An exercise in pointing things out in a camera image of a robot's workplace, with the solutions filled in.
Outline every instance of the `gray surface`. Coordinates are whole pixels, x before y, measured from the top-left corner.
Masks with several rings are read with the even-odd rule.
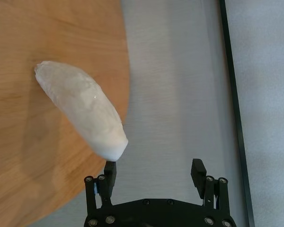
[[[256,226],[284,226],[284,0],[227,8]]]
[[[131,67],[113,203],[174,198],[201,204],[190,168],[229,179],[231,214],[246,226],[230,92],[214,1],[124,0]],[[82,226],[85,193],[32,225]]]

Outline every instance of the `wooden surface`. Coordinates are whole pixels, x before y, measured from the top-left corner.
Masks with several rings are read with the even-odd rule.
[[[93,76],[124,120],[129,95],[118,0],[0,0],[0,227],[58,209],[105,161],[37,83],[33,68],[61,61]]]

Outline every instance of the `screw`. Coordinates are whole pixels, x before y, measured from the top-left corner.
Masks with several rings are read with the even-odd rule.
[[[91,181],[92,180],[92,178],[91,177],[87,177],[87,178],[85,178],[85,181],[86,182],[89,182],[89,181]]]
[[[224,178],[220,178],[220,182],[221,182],[221,183],[226,183],[226,182],[227,182],[227,180],[226,180],[226,179],[224,179]]]
[[[150,201],[149,200],[143,200],[144,205],[149,205]]]
[[[167,200],[167,204],[168,205],[174,205],[174,201],[173,200]]]
[[[212,218],[210,218],[210,217],[204,218],[204,221],[205,221],[206,224],[208,224],[208,225],[210,225],[210,226],[213,225],[213,220],[212,220]]]
[[[223,220],[222,221],[223,226],[225,227],[231,227],[231,223],[229,221]]]
[[[206,179],[207,179],[208,181],[213,181],[213,178],[212,178],[211,176],[208,176]]]
[[[98,224],[98,221],[96,219],[92,219],[89,221],[89,226],[94,227]]]
[[[115,217],[114,216],[107,216],[105,219],[105,222],[108,224],[112,224],[115,222]]]

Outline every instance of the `black frame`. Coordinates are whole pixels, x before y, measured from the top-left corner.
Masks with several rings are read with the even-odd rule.
[[[87,217],[84,227],[236,227],[230,216],[228,180],[207,175],[200,159],[193,159],[191,177],[202,205],[173,199],[143,199],[113,205],[112,190],[116,178],[116,162],[107,161],[104,174],[84,179]],[[97,209],[95,193],[102,206]]]
[[[228,75],[229,75],[229,81],[230,81],[230,86],[231,86],[232,106],[233,106],[234,120],[235,120],[235,126],[236,126],[238,152],[240,156],[243,190],[244,190],[244,197],[245,197],[245,202],[246,202],[246,215],[247,215],[247,220],[248,220],[248,226],[255,227],[255,220],[254,220],[251,195],[250,195],[249,177],[248,177],[248,170],[247,170],[241,115],[240,115],[240,106],[239,106],[238,91],[237,91],[237,84],[236,84],[236,75],[235,75],[235,69],[233,65],[233,58],[232,58],[232,51],[231,51],[231,38],[230,38],[230,33],[229,33],[229,28],[228,28],[225,0],[219,0],[219,5],[220,5],[220,14],[221,14],[222,29],[223,29],[226,61],[227,61],[227,66],[228,66]]]

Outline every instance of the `white bag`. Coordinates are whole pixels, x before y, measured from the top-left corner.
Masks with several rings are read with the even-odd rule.
[[[118,160],[128,139],[117,111],[94,79],[54,61],[38,64],[35,73],[45,93],[93,150],[106,160]]]

